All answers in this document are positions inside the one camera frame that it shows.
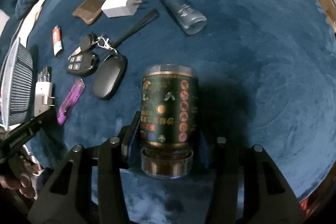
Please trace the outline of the person's left hand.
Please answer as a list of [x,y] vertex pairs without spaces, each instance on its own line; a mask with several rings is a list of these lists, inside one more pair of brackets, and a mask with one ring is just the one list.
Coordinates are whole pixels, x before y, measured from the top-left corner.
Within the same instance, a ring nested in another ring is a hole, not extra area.
[[1,186],[5,189],[19,190],[27,198],[34,198],[36,195],[31,179],[26,174],[22,174],[19,179],[1,176]]

